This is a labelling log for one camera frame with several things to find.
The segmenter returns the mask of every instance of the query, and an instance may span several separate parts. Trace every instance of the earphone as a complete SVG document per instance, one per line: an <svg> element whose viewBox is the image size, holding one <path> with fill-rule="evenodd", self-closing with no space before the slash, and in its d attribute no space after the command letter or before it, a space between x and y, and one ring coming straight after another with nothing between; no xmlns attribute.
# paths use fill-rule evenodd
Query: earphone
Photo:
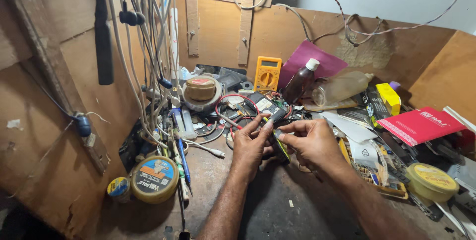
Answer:
<svg viewBox="0 0 476 240"><path fill-rule="evenodd" d="M140 12L128 11L124 1L122 11L119 12L119 21L130 26L143 25L146 23L146 17Z"/></svg>

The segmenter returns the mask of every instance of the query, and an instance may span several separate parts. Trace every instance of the hands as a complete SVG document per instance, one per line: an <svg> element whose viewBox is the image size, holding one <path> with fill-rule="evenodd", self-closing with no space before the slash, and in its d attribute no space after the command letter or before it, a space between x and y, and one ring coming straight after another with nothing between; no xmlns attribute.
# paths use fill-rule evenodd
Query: hands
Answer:
<svg viewBox="0 0 476 240"><path fill-rule="evenodd" d="M259 114L248 125L235 132L230 174L238 174L248 183L255 178L263 154L273 151L268 141L273 130L273 121L268 121L258 132L255 131L262 118L269 116Z"/></svg>
<svg viewBox="0 0 476 240"><path fill-rule="evenodd" d="M326 171L336 164L347 163L324 119L295 121L278 129L283 132L279 139L294 148L301 166ZM288 153L291 154L294 150L288 148Z"/></svg>

